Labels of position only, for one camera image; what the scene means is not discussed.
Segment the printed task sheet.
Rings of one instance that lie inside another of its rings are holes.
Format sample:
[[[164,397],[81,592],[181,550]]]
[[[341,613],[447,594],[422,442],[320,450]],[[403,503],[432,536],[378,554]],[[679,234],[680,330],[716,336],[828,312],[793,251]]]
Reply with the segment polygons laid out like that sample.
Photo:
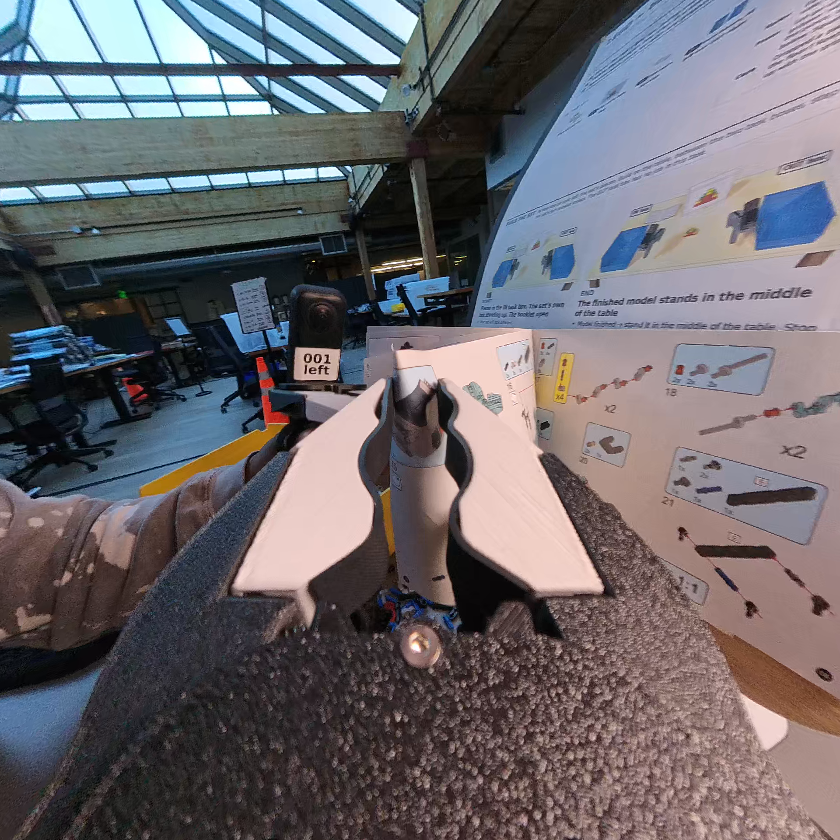
[[[838,2],[647,2],[520,172],[471,325],[838,330]]]

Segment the person's left forearm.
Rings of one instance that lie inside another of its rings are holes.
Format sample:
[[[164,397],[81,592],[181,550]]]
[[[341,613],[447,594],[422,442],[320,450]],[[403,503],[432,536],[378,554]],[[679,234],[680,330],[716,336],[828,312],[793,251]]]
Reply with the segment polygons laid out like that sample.
[[[179,550],[243,489],[243,467],[119,501],[32,498],[2,479],[2,648],[66,650],[121,629]]]

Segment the white sign on stand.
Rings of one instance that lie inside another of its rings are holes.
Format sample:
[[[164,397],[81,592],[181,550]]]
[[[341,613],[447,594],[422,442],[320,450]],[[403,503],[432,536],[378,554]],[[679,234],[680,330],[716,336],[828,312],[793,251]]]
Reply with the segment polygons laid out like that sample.
[[[262,333],[275,327],[265,277],[241,280],[230,288],[243,334]]]

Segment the building instruction booklet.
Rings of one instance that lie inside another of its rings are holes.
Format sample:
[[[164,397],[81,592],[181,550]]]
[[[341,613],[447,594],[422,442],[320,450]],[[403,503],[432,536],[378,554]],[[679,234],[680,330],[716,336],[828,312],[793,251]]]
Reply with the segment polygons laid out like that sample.
[[[371,328],[613,504],[720,631],[838,698],[838,332]]]

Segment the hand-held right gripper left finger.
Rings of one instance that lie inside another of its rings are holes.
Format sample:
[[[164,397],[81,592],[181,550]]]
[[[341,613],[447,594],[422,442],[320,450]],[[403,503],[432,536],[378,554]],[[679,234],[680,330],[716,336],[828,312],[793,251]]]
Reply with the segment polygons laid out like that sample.
[[[375,597],[391,554],[375,482],[389,466],[392,420],[392,380],[380,379],[291,450],[232,596],[290,599],[307,625],[319,606],[350,615]]]

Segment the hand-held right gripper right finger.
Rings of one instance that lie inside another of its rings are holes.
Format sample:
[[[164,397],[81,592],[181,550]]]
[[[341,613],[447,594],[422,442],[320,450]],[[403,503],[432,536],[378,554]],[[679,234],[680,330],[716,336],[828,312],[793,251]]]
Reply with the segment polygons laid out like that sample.
[[[539,448],[451,380],[438,381],[437,405],[456,485],[447,546],[455,597],[603,595]]]

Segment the orange traffic cone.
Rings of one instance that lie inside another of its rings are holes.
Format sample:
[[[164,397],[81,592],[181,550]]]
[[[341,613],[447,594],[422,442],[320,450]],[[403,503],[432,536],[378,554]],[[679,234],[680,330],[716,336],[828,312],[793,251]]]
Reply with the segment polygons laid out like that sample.
[[[275,388],[275,383],[272,379],[269,366],[263,356],[257,356],[255,359],[257,375],[259,379],[260,399],[261,399],[261,416],[268,426],[286,426],[289,424],[289,416],[281,411],[276,411],[272,408],[270,401],[270,393]]]

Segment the black and red office chair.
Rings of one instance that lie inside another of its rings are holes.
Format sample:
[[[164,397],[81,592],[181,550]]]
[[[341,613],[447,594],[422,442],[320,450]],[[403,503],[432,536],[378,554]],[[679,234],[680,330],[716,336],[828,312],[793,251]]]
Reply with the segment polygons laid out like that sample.
[[[158,411],[164,403],[185,403],[187,397],[170,387],[170,378],[157,366],[125,366],[120,370],[121,380],[129,394],[133,411],[149,408]]]

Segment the stack of flat boxes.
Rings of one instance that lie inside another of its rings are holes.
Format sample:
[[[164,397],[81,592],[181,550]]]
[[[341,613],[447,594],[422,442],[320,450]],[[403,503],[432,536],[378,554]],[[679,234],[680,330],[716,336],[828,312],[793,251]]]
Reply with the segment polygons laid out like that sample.
[[[38,360],[57,359],[65,368],[95,364],[93,344],[67,325],[13,332],[9,336],[9,366],[22,367]]]

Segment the grey desk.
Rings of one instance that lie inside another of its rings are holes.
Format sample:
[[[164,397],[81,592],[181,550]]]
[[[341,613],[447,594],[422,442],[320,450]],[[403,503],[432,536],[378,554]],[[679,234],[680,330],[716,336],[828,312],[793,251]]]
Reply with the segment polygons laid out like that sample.
[[[101,665],[1,697],[1,831],[12,838],[62,761]],[[789,721],[768,751],[809,815],[839,838],[839,739]]]

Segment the person's left hand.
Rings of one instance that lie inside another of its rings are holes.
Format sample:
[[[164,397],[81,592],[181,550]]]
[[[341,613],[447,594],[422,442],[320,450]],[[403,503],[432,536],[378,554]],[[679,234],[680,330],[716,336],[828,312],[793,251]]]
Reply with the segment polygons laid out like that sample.
[[[291,451],[318,425],[319,423],[315,422],[294,422],[284,426],[278,435],[265,443],[259,451],[245,459],[243,467],[244,483],[246,484],[254,478],[278,454]]]

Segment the yellow plastic bin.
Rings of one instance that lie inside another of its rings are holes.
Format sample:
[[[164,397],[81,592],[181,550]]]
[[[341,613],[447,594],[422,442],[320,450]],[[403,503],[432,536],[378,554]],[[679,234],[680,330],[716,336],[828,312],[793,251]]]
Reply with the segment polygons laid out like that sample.
[[[247,433],[231,443],[191,460],[166,475],[143,485],[140,488],[140,497],[164,495],[181,487],[191,478],[207,471],[241,465],[249,455],[259,451],[265,443],[278,435],[283,427],[274,425]]]

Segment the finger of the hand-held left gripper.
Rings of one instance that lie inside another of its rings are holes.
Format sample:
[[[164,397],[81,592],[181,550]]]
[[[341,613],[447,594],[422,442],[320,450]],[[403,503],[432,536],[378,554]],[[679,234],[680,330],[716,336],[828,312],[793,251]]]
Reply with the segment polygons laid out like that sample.
[[[322,424],[334,414],[350,404],[353,399],[362,396],[364,387],[351,387],[341,390],[318,390],[305,392],[305,417],[310,423]]]

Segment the wooden stand board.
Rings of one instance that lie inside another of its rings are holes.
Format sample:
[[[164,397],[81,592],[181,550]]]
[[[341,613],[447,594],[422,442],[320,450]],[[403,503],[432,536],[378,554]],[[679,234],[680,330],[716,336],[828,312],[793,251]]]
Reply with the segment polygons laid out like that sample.
[[[789,721],[839,736],[839,699],[739,637],[707,627],[744,695]]]

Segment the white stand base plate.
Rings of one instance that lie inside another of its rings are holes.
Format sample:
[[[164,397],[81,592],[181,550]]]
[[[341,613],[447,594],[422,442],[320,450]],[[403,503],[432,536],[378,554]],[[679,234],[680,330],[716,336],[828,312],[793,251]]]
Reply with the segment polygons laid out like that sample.
[[[789,721],[782,715],[760,705],[743,693],[740,700],[764,751],[771,751],[789,734]]]

